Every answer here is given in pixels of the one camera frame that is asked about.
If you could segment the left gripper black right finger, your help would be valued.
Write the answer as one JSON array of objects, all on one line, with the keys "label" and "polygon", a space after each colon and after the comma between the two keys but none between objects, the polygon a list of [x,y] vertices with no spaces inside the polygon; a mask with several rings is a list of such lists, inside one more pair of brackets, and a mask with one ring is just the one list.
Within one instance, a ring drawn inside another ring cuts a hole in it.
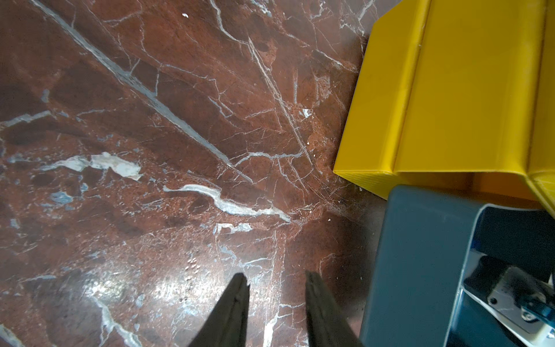
[{"label": "left gripper black right finger", "polygon": [[363,346],[319,273],[306,271],[305,298],[309,346]]}]

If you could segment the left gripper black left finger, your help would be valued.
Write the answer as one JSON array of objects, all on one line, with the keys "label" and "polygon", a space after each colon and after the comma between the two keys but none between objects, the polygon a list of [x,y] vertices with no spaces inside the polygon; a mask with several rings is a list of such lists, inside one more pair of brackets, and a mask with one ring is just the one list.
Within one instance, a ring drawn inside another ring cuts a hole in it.
[{"label": "left gripper black left finger", "polygon": [[189,346],[245,347],[249,299],[247,277],[236,273]]}]

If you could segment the blue drawer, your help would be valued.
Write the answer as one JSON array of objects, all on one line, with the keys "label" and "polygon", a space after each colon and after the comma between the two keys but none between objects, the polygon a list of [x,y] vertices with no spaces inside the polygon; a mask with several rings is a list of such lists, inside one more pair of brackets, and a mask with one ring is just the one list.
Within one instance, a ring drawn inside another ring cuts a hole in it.
[{"label": "blue drawer", "polygon": [[554,219],[445,192],[399,186],[387,202],[360,338],[365,346],[553,346],[553,334],[463,326],[463,273],[486,254],[554,285]]}]

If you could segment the yellow drawer cabinet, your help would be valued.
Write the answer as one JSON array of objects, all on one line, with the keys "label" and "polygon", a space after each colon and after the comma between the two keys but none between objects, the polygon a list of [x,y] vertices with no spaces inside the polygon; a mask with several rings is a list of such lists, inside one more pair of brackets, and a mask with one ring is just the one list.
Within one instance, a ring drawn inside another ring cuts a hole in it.
[{"label": "yellow drawer cabinet", "polygon": [[402,1],[374,23],[334,172],[554,211],[553,1]]}]

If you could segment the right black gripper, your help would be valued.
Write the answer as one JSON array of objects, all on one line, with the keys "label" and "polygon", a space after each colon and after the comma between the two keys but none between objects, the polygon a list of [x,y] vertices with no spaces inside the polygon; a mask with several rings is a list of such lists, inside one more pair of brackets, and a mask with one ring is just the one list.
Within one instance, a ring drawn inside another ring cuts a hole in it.
[{"label": "right black gripper", "polygon": [[470,254],[462,281],[462,325],[484,334],[553,334],[554,285],[486,254]]}]

